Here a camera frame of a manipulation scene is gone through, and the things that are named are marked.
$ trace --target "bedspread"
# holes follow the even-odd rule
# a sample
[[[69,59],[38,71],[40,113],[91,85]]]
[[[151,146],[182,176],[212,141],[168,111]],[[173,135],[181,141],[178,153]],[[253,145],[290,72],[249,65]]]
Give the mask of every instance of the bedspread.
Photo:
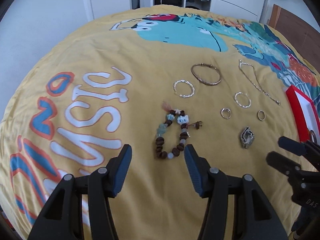
[[[257,78],[273,98],[260,93],[240,72],[239,60],[254,66]],[[192,75],[194,64],[219,68],[222,81],[206,86]],[[251,80],[252,68],[244,66]],[[209,81],[217,73],[196,70]],[[187,80],[191,98],[173,93],[172,84]],[[8,103],[0,124],[0,204],[12,225],[28,237],[37,215],[64,176],[90,174],[132,146],[132,162],[121,193],[110,200],[120,239],[196,239],[206,200],[193,189],[183,156],[155,158],[154,140],[165,120],[165,100],[183,109],[190,122],[188,143],[199,156],[228,175],[254,176],[289,232],[299,206],[285,176],[269,167],[269,151],[310,169],[310,164],[280,150],[280,136],[298,139],[284,89],[297,86],[319,113],[319,73],[277,31],[256,22],[209,12],[154,6],[106,16],[79,28],[55,46],[28,73]],[[178,85],[178,93],[189,92]],[[247,93],[248,109],[233,96]],[[230,119],[220,116],[228,107]],[[257,112],[266,113],[265,121]],[[239,133],[250,126],[255,141],[242,149]],[[177,144],[180,126],[166,133],[164,148]],[[90,239],[88,203],[83,222]],[[232,227],[228,224],[227,235]]]

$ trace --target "metal bolt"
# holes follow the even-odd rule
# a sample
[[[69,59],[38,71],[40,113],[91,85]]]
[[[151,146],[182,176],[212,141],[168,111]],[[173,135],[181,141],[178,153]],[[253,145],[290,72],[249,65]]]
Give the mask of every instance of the metal bolt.
[[[246,181],[252,181],[252,180],[253,180],[253,177],[252,177],[250,174],[246,174],[246,175],[244,176],[244,179],[245,179]]]
[[[210,173],[214,173],[214,174],[217,174],[219,172],[219,169],[218,168],[215,168],[215,167],[211,167],[209,169]]]
[[[100,174],[105,174],[107,172],[107,168],[106,167],[101,167],[101,168],[98,169],[98,172]]]
[[[64,180],[71,180],[72,179],[72,175],[71,174],[67,174],[63,177]]]

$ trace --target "silver chain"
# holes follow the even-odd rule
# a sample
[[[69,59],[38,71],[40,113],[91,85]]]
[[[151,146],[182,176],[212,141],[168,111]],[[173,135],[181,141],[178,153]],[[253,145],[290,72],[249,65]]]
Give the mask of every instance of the silver chain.
[[[257,83],[258,83],[258,85],[259,85],[260,88],[257,87],[256,84],[253,83],[253,82],[250,80],[250,78],[244,73],[244,71],[243,71],[242,68],[241,68],[241,65],[247,65],[247,66],[251,66],[251,67],[253,68],[254,76],[256,77]],[[258,81],[257,74],[256,74],[256,70],[254,69],[254,66],[253,66],[253,65],[251,65],[251,64],[249,64],[249,63],[244,63],[244,62],[242,62],[242,60],[239,60],[239,69],[240,69],[241,72],[245,75],[245,77],[251,82],[251,84],[255,86],[255,88],[256,88],[257,90],[259,90],[260,92],[262,92],[263,94],[265,94],[266,96],[268,96],[271,100],[275,101],[278,106],[280,105],[280,102],[279,102],[278,100],[273,99],[267,92],[265,92],[265,91],[263,90],[263,88],[261,87],[261,85],[260,85],[260,83],[259,83],[259,81]]]

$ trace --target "jewelry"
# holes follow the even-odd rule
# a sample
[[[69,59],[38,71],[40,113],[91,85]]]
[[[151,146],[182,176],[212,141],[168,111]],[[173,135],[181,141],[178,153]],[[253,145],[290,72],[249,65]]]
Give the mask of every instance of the jewelry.
[[[218,74],[219,74],[219,80],[218,80],[217,82],[215,82],[215,83],[209,83],[209,82],[204,81],[203,79],[199,78],[199,77],[196,75],[196,73],[194,72],[193,68],[194,68],[195,66],[205,66],[205,67],[209,67],[209,68],[214,69],[214,70],[217,71]],[[202,84],[205,84],[205,85],[207,85],[207,86],[215,86],[215,85],[218,85],[218,84],[221,82],[221,72],[220,72],[220,70],[219,70],[218,68],[216,68],[216,67],[213,66],[213,65],[209,65],[209,64],[206,64],[206,63],[195,64],[195,65],[193,65],[193,66],[191,67],[191,72],[192,72],[192,74],[195,76],[195,78],[196,78],[197,80],[199,80]]]
[[[251,67],[253,68],[254,76],[256,77],[257,83],[258,83],[258,85],[259,85],[260,88],[258,88],[258,87],[256,86],[256,84],[253,83],[253,82],[250,80],[250,78],[244,73],[244,71],[243,71],[242,68],[241,68],[241,65],[247,65],[247,66],[251,66]],[[254,69],[254,66],[253,66],[253,65],[251,65],[251,64],[249,64],[249,63],[244,63],[244,62],[242,62],[242,60],[239,60],[239,69],[240,69],[241,72],[244,74],[244,76],[251,82],[251,84],[255,86],[255,88],[256,88],[257,90],[259,90],[260,92],[262,92],[263,94],[265,94],[266,96],[268,96],[271,100],[275,101],[278,106],[280,105],[280,102],[279,102],[279,101],[273,99],[267,92],[265,92],[265,91],[263,90],[263,88],[261,87],[261,85],[260,85],[260,83],[259,83],[259,81],[258,81],[257,74],[256,74],[256,70]]]
[[[260,110],[260,111],[258,112],[257,116],[258,116],[258,119],[259,119],[260,121],[263,121],[263,120],[265,120],[265,118],[266,118],[266,113],[265,113],[264,111]]]
[[[238,100],[237,100],[237,96],[238,96],[238,95],[244,95],[244,96],[248,99],[249,104],[248,104],[247,106],[241,105],[241,104],[238,102]],[[249,108],[249,107],[251,106],[251,99],[248,97],[247,94],[244,94],[244,93],[242,93],[242,92],[238,92],[238,93],[235,94],[234,99],[235,99],[236,103],[237,103],[239,106],[241,106],[242,108]]]
[[[317,143],[317,137],[316,137],[316,134],[313,130],[309,131],[309,135],[310,135],[310,141]]]
[[[163,151],[163,144],[164,144],[164,138],[162,135],[167,131],[167,127],[169,127],[172,124],[172,121],[175,119],[176,115],[179,115],[177,117],[177,123],[180,124],[181,127],[181,133],[179,138],[179,144],[174,147],[171,152],[167,153],[166,151]],[[156,135],[156,156],[159,159],[172,159],[173,157],[178,157],[180,155],[180,152],[184,150],[184,147],[186,145],[186,140],[190,137],[189,133],[187,131],[189,126],[195,127],[197,130],[202,126],[202,122],[195,122],[193,124],[188,124],[189,117],[185,115],[185,112],[182,110],[170,110],[169,114],[166,116],[166,121],[164,123],[161,123],[157,129],[157,135]]]
[[[246,127],[243,132],[240,134],[240,141],[242,148],[248,149],[249,146],[253,143],[254,134],[250,130],[250,127]]]
[[[225,116],[223,115],[224,112],[228,112],[229,115],[228,116]],[[222,108],[221,110],[221,116],[224,118],[224,119],[229,119],[231,117],[231,110],[229,108]]]
[[[173,91],[174,91],[174,93],[176,94],[177,93],[177,90],[176,90],[176,85],[178,84],[178,83],[180,83],[180,82],[182,82],[182,83],[186,83],[186,84],[188,84],[190,87],[191,87],[191,94],[190,95],[179,95],[179,97],[181,97],[181,98],[189,98],[189,97],[191,97],[191,96],[193,96],[194,95],[194,93],[195,93],[195,88],[193,87],[193,85],[189,82],[189,81],[185,81],[185,80],[178,80],[178,81],[176,81],[175,83],[173,83]]]

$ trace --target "brown wooden panel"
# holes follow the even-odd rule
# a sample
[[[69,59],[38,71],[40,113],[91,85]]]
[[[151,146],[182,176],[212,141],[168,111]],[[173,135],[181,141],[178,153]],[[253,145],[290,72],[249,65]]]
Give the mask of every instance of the brown wooden panel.
[[[298,53],[320,72],[320,33],[298,16],[283,8],[279,10],[277,7],[272,11],[270,22],[273,19],[274,28],[286,37]]]

